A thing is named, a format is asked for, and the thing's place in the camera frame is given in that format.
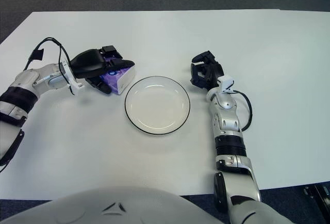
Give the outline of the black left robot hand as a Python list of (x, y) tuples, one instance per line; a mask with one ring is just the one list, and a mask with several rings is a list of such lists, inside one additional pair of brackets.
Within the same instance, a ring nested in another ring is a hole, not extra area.
[(121, 95), (135, 77), (135, 63), (125, 60), (113, 45), (84, 51), (70, 65), (76, 78), (104, 94)]

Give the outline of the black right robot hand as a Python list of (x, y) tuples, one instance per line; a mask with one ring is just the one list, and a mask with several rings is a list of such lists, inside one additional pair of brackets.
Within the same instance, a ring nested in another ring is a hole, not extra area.
[(210, 51), (205, 51), (192, 58), (191, 84), (201, 89), (210, 90), (218, 87), (218, 78), (224, 76), (221, 65)]

